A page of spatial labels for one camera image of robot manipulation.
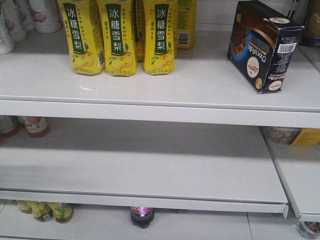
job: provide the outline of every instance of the barcode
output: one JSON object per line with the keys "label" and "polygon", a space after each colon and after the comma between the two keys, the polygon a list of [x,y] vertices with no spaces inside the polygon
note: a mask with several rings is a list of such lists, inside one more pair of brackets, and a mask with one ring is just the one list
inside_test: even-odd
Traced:
{"label": "barcode", "polygon": [[189,33],[179,32],[178,45],[189,45]]}
{"label": "barcode", "polygon": [[287,54],[295,50],[297,43],[279,44],[278,54]]}
{"label": "barcode", "polygon": [[103,51],[100,51],[98,54],[99,57],[99,62],[98,62],[98,67],[101,68],[102,64],[105,63],[105,55]]}

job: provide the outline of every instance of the yellow package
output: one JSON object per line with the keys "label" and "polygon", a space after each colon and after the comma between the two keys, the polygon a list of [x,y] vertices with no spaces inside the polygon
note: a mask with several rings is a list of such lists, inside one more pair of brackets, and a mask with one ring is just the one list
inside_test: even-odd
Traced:
{"label": "yellow package", "polygon": [[128,77],[137,72],[133,32],[133,0],[97,0],[105,51],[105,68],[112,76]]}
{"label": "yellow package", "polygon": [[93,76],[105,69],[101,21],[95,0],[58,0],[74,71]]}
{"label": "yellow package", "polygon": [[146,44],[145,10],[143,0],[133,0],[133,26],[136,59],[138,62],[143,62],[145,59]]}
{"label": "yellow package", "polygon": [[175,69],[175,11],[178,0],[143,0],[145,14],[144,70],[151,75]]}
{"label": "yellow package", "polygon": [[178,0],[178,49],[190,49],[195,45],[197,0]]}

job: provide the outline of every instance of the snack package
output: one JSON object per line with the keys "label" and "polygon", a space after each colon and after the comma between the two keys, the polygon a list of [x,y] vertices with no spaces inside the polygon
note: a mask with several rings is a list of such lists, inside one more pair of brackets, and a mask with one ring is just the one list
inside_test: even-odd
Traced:
{"label": "snack package", "polygon": [[258,0],[239,1],[227,56],[258,93],[279,92],[303,30]]}
{"label": "snack package", "polygon": [[320,0],[309,2],[302,43],[309,47],[320,46]]}
{"label": "snack package", "polygon": [[97,0],[105,50],[105,69],[114,77],[137,72],[133,0]]}
{"label": "snack package", "polygon": [[175,69],[175,34],[178,0],[143,0],[145,56],[143,67],[150,75],[167,75]]}
{"label": "snack package", "polygon": [[313,146],[320,142],[318,128],[261,126],[260,129],[264,137],[281,144]]}
{"label": "snack package", "polygon": [[105,69],[101,21],[95,0],[58,0],[71,65],[76,74],[93,76]]}

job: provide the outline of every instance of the shelf board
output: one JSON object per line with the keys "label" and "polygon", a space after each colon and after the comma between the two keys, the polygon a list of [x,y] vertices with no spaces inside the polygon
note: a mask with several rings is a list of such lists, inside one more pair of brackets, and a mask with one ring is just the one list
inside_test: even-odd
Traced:
{"label": "shelf board", "polygon": [[63,29],[33,31],[1,56],[0,114],[320,128],[320,75],[303,54],[295,51],[282,92],[258,94],[227,59],[230,35],[197,31],[170,75],[140,63],[131,77],[88,77],[73,72]]}
{"label": "shelf board", "polygon": [[51,118],[0,148],[5,199],[284,213],[287,198],[256,126]]}
{"label": "shelf board", "polygon": [[299,46],[299,49],[303,53],[303,55],[311,62],[314,68],[317,69],[320,73],[320,48]]}
{"label": "shelf board", "polygon": [[267,139],[275,167],[300,221],[320,222],[320,145],[291,146]]}
{"label": "shelf board", "polygon": [[299,232],[296,216],[288,213],[288,217],[270,213],[248,213],[248,221],[252,240],[305,240]]}
{"label": "shelf board", "polygon": [[174,213],[155,209],[150,226],[141,229],[132,225],[128,207],[75,205],[70,222],[59,224],[51,219],[42,223],[23,214],[17,206],[6,204],[0,214],[0,239],[229,239],[251,240],[245,213],[191,211]]}

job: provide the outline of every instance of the dark soda bottle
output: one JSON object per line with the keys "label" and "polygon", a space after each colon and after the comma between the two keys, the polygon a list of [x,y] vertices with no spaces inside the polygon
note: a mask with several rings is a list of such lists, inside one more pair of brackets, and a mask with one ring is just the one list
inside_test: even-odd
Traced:
{"label": "dark soda bottle", "polygon": [[155,218],[155,211],[152,207],[131,206],[131,221],[134,225],[146,229]]}

